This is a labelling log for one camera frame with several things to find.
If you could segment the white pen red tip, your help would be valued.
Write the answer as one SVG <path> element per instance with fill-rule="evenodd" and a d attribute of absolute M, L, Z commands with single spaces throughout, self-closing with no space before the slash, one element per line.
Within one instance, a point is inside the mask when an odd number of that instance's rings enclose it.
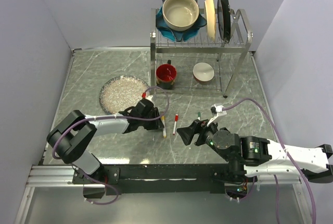
<path fill-rule="evenodd" d="M 176 134 L 176 127 L 177 127 L 177 121 L 174 122 L 173 132 L 172 132 L 173 135 Z"/>

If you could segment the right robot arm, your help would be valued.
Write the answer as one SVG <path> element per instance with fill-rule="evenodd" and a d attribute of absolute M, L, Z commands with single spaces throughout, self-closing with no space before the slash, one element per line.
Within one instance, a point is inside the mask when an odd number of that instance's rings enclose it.
<path fill-rule="evenodd" d="M 239 136 L 219 128 L 217 123 L 198 119 L 174 131 L 185 145 L 197 135 L 196 146 L 206 144 L 228 162 L 227 174 L 233 181 L 261 175 L 304 175 L 308 182 L 332 182 L 332 165 L 328 162 L 332 148 L 328 144 L 315 148 L 282 146 L 270 139 Z"/>

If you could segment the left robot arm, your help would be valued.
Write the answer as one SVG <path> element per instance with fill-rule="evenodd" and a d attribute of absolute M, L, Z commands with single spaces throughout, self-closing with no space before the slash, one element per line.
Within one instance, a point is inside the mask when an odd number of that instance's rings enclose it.
<path fill-rule="evenodd" d="M 158 108 L 147 98 L 113 115 L 93 117 L 74 110 L 48 134 L 46 140 L 54 155 L 65 164 L 78 167 L 91 183 L 106 182 L 103 164 L 86 150 L 89 143 L 98 135 L 127 134 L 139 127 L 145 130 L 164 128 Z"/>

